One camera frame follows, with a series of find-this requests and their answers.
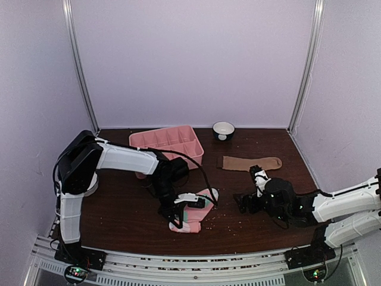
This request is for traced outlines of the tan brown sock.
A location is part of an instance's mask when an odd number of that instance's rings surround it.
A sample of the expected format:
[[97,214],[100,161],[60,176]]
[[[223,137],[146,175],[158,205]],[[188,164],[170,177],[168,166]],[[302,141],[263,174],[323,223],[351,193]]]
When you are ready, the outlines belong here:
[[229,171],[249,172],[252,166],[259,166],[263,170],[277,170],[282,167],[283,163],[277,157],[264,158],[239,158],[231,156],[221,156],[217,158],[216,167],[218,169]]

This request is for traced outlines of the pink patterned sock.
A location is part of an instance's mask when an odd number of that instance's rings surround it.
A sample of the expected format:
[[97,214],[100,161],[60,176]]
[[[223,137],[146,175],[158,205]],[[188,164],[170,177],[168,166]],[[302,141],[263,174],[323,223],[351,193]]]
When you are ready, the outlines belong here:
[[178,233],[199,233],[201,231],[201,222],[215,206],[214,200],[218,201],[218,191],[215,188],[211,190],[212,194],[209,189],[197,192],[195,195],[199,199],[198,202],[202,203],[201,206],[196,207],[195,204],[192,205],[192,203],[196,203],[196,201],[188,202],[183,209],[182,227],[179,228],[170,222],[168,224],[169,229]]

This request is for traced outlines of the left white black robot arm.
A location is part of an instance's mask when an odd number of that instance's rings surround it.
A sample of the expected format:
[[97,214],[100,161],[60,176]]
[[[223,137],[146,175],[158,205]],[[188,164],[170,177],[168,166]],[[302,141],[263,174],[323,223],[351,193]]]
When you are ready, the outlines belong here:
[[177,195],[174,191],[173,182],[189,172],[187,162],[181,157],[169,159],[160,150],[116,145],[95,137],[89,130],[80,132],[60,154],[53,171],[61,251],[74,265],[86,258],[80,243],[82,200],[97,189],[96,172],[101,169],[138,172],[151,177],[161,215],[177,228],[183,226],[185,206],[198,201],[195,194]]

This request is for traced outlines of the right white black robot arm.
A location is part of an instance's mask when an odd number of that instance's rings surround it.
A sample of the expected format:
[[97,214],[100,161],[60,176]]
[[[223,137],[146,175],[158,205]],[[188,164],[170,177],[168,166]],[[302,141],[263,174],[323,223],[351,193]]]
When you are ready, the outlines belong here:
[[335,192],[317,189],[298,195],[292,184],[271,178],[259,166],[249,170],[255,190],[233,196],[241,213],[266,212],[283,229],[315,226],[311,245],[305,250],[309,262],[319,262],[328,248],[338,248],[380,228],[380,174]]

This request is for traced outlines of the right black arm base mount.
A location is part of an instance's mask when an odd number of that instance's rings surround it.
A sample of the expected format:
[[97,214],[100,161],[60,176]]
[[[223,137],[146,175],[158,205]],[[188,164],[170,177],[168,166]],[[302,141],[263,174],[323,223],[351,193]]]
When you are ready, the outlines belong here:
[[313,284],[328,277],[327,262],[336,257],[334,249],[312,246],[294,247],[284,253],[288,269],[301,269],[303,277]]

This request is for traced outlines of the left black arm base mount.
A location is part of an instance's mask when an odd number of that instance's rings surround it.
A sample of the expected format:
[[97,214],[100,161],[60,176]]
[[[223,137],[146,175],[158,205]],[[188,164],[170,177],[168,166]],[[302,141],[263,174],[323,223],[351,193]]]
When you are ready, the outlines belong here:
[[80,243],[59,243],[54,259],[68,264],[63,277],[72,284],[83,283],[92,270],[103,270],[106,252],[84,248]]

